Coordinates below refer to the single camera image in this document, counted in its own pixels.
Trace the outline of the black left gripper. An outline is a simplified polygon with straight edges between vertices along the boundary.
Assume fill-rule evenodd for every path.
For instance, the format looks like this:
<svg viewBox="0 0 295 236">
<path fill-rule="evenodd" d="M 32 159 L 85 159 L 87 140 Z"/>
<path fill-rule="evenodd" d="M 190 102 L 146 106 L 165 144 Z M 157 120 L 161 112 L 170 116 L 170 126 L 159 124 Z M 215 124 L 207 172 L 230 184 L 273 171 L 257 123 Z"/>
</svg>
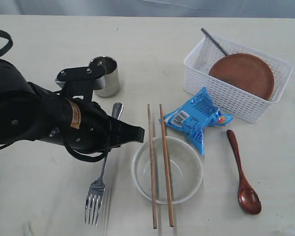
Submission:
<svg viewBox="0 0 295 236">
<path fill-rule="evenodd" d="M 67 68 L 57 75 L 59 92 L 34 85 L 41 104 L 35 139 L 75 151 L 104 151 L 129 142 L 144 142 L 145 130 L 111 118 L 92 100 L 105 75 L 103 66 Z"/>
</svg>

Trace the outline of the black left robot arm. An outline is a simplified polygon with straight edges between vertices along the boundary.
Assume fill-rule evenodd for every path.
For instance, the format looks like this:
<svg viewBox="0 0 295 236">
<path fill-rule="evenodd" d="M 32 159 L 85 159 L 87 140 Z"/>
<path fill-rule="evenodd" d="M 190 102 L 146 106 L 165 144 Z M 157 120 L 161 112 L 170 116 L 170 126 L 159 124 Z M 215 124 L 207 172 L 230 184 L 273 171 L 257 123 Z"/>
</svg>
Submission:
<svg viewBox="0 0 295 236">
<path fill-rule="evenodd" d="M 87 154 L 142 142 L 143 128 L 111 117 L 92 101 L 95 81 L 105 73 L 98 65 L 64 69 L 56 93 L 26 81 L 0 59 L 0 145 L 40 140 Z"/>
</svg>

